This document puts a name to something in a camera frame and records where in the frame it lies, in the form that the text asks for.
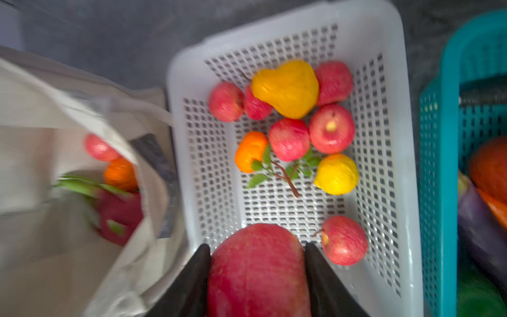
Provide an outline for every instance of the teal plastic basket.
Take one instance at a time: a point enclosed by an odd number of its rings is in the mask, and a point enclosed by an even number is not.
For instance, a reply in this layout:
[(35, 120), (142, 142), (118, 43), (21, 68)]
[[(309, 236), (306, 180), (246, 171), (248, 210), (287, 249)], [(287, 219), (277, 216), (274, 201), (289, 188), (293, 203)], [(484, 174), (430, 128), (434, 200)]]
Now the teal plastic basket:
[(448, 42), (440, 75), (419, 98), (419, 214), (424, 296), (456, 316), (457, 177), (486, 140), (507, 134), (507, 106), (460, 109), (459, 85), (507, 74), (507, 10), (479, 16)]

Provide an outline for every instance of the twig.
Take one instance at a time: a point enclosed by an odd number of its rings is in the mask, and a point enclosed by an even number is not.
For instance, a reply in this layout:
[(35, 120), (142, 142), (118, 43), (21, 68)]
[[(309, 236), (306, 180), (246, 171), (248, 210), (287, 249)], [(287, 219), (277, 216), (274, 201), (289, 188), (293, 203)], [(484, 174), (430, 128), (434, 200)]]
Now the twig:
[(278, 168), (280, 168), (283, 172), (283, 175), (285, 175), (285, 180), (287, 181), (288, 185), (291, 187), (291, 190), (292, 190), (292, 193), (294, 194), (294, 196), (296, 198), (299, 198), (299, 193), (298, 193), (298, 190), (294, 187), (294, 184), (291, 182), (291, 178), (287, 175), (287, 172), (285, 171), (285, 169), (283, 167), (280, 166), (280, 164), (276, 163), (276, 162), (272, 162), (273, 164), (275, 164), (276, 166), (278, 166)]
[(319, 230), (319, 231), (315, 232), (314, 234), (312, 234), (311, 238), (315, 238), (321, 232), (322, 232), (322, 230)]
[(273, 172), (272, 170), (265, 169), (265, 171), (267, 171), (269, 174), (271, 174), (271, 175), (273, 175), (273, 176), (275, 176), (275, 177), (278, 177), (279, 179), (283, 179), (283, 180), (285, 180), (285, 177), (283, 177), (283, 176), (282, 176), (282, 175), (280, 175), (280, 174), (277, 174), (277, 173)]

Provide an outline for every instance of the lemon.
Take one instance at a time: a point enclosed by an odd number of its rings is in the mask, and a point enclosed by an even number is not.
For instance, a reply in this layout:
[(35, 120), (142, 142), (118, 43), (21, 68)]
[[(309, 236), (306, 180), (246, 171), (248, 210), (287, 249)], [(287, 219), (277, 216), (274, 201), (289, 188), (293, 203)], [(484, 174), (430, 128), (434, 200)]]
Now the lemon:
[(317, 168), (315, 186), (331, 195), (350, 193), (357, 182), (359, 174), (354, 161), (344, 154), (331, 154), (324, 158)]

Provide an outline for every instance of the purple eggplant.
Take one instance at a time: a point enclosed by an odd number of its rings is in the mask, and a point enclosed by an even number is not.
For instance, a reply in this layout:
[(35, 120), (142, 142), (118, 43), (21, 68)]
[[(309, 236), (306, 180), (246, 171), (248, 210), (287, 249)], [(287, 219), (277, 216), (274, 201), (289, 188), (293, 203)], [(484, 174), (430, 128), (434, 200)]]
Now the purple eggplant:
[(458, 236), (470, 257), (496, 285), (507, 302), (507, 233), (498, 223), (475, 186), (458, 202)]

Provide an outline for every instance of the basket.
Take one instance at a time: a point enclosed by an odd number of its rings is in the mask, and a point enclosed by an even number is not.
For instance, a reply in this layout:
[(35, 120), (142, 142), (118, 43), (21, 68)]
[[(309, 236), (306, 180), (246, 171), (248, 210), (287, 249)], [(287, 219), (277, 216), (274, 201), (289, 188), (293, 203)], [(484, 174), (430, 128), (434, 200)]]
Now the basket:
[(486, 140), (507, 134), (507, 108), (460, 109), (459, 85), (501, 74), (507, 74), (507, 11), (463, 26), (445, 47), (440, 75), (419, 98), (424, 297), (434, 317), (456, 316), (458, 168), (466, 171)]
[[(317, 189), (313, 178), (286, 183), (272, 179), (243, 190), (234, 153), (245, 133), (268, 132), (281, 118), (246, 116), (224, 123), (208, 111), (207, 100), (220, 81), (239, 87), (257, 70), (291, 59), (313, 67), (344, 61), (354, 91), (344, 103), (355, 119), (356, 137), (347, 154), (360, 181), (344, 196)], [(347, 215), (364, 227), (370, 243), (364, 260), (334, 266), (354, 298), (371, 316), (422, 316), (422, 271), (416, 170), (403, 27), (397, 10), (384, 1), (316, 3), (230, 30), (178, 54), (168, 74), (170, 107), (183, 210), (192, 250), (205, 242), (213, 251), (238, 229), (273, 223), (300, 241), (324, 220)]]

